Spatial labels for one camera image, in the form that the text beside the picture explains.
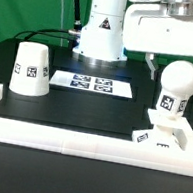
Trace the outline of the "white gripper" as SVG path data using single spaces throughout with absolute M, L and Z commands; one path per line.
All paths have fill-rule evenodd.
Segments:
M 159 70 L 154 53 L 193 57 L 193 0 L 129 0 L 124 16 L 127 50 L 145 52 L 150 78 Z

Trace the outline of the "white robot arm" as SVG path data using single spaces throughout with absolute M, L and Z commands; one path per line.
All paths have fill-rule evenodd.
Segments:
M 144 52 L 151 70 L 159 54 L 193 57 L 193 0 L 92 0 L 74 54 L 108 65 L 124 51 Z

